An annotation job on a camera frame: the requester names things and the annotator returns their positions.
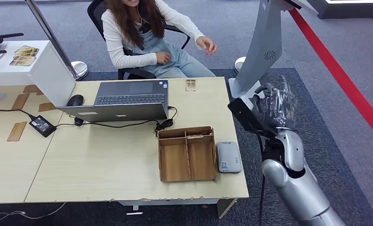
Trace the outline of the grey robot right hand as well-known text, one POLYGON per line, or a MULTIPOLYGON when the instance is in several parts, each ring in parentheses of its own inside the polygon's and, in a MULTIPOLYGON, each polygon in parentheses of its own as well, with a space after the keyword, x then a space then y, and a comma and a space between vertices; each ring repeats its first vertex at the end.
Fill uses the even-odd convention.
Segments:
POLYGON ((255 89, 255 94, 264 94, 255 104, 257 113, 266 127, 277 130, 278 128, 294 129, 296 124, 297 100, 284 75, 280 76, 281 85, 272 83, 260 85, 255 89))

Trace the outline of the person's left hand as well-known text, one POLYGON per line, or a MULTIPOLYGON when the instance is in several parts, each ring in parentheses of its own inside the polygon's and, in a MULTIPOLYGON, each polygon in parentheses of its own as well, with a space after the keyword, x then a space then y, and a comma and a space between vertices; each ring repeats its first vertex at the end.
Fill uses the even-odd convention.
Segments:
POLYGON ((206 55, 212 55, 217 51, 217 45, 215 45, 209 37, 200 36, 196 39, 196 44, 199 46, 206 55))

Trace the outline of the person's right hand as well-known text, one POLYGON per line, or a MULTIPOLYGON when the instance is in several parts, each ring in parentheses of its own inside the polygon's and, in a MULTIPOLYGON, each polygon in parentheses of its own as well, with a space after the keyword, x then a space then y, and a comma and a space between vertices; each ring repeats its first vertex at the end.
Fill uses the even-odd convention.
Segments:
POLYGON ((171 59, 171 54, 167 52, 156 52, 155 55, 158 64, 165 65, 171 59))

